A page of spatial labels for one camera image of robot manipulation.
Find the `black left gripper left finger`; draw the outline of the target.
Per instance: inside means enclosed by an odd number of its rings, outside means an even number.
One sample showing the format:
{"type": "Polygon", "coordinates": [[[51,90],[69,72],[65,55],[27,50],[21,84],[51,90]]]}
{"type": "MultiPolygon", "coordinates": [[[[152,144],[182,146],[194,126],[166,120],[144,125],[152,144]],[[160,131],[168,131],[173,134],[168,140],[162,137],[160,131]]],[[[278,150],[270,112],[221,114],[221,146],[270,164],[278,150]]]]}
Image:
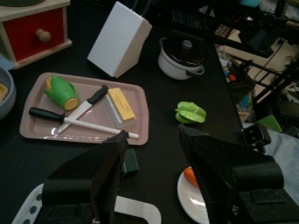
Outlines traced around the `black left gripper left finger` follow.
{"type": "Polygon", "coordinates": [[[128,133],[121,130],[55,169],[43,182],[43,205],[89,203],[93,221],[99,224],[113,223],[126,139],[128,133]]]}

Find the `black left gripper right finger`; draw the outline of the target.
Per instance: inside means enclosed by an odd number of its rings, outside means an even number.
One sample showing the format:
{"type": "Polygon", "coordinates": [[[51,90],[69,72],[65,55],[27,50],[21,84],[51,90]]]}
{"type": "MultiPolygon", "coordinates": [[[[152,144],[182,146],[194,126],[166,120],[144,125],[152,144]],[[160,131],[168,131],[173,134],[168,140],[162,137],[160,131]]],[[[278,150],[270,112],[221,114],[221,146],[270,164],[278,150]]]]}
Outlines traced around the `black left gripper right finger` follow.
{"type": "Polygon", "coordinates": [[[184,125],[177,134],[209,224],[299,224],[299,205],[269,156],[184,125]]]}

